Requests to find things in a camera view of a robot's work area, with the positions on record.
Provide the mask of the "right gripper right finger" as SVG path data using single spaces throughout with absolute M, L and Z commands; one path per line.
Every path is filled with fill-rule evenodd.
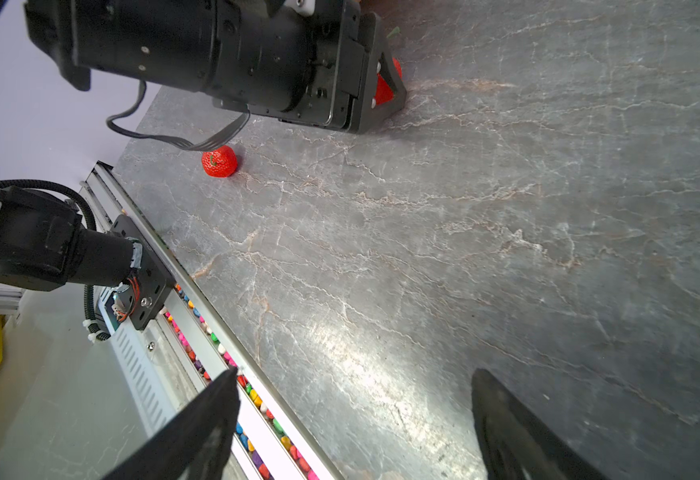
M 474 428 L 489 479 L 603 479 L 490 371 L 471 379 Z

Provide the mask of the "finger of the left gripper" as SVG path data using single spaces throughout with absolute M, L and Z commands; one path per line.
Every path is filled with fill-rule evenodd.
M 379 127 L 403 109 L 407 91 L 389 49 L 381 17 L 375 13 L 360 18 L 358 41 L 363 47 L 359 95 L 353 103 L 349 132 L 364 134 Z M 389 87 L 392 98 L 375 102 L 379 76 Z

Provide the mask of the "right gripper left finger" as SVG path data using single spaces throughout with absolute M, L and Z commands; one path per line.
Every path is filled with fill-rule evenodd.
M 107 479 L 220 479 L 230 458 L 240 399 L 237 370 L 213 380 Z

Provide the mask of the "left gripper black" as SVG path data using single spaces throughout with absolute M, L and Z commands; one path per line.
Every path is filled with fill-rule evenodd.
M 281 1 L 29 1 L 32 43 L 74 88 L 102 71 L 218 100 L 228 110 L 347 128 L 364 80 L 355 1 L 302 16 Z

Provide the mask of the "fake red cherry front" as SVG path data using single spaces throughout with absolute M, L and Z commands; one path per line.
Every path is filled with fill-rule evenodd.
M 398 73 L 398 76 L 400 78 L 403 78 L 402 75 L 402 68 L 400 65 L 400 62 L 397 58 L 393 59 L 393 64 L 395 66 L 395 69 Z M 377 88 L 376 88 L 376 93 L 374 95 L 374 102 L 373 104 L 375 106 L 382 105 L 384 103 L 389 102 L 394 98 L 394 92 L 390 85 L 384 80 L 382 75 L 380 73 L 377 73 Z

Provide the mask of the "fake red strawberry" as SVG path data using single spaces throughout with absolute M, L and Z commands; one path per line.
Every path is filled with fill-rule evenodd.
M 204 152 L 201 156 L 201 164 L 205 173 L 214 178 L 230 177 L 238 169 L 237 155 L 227 145 L 211 152 Z

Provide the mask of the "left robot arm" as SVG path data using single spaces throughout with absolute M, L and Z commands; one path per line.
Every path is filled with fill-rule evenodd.
M 252 116 L 362 134 L 406 101 L 382 20 L 356 1 L 29 1 L 24 12 L 32 43 L 77 90 L 102 71 L 236 113 L 201 142 L 162 137 L 182 151 L 217 151 Z M 0 181 L 0 283 L 116 286 L 145 266 L 144 248 L 98 232 L 74 191 Z

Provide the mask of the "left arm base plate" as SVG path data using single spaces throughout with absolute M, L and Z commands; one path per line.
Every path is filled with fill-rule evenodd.
M 159 316 L 175 279 L 130 217 L 119 215 L 109 235 L 115 238 L 115 250 L 107 257 L 116 280 L 111 310 L 118 325 L 130 323 L 142 331 Z

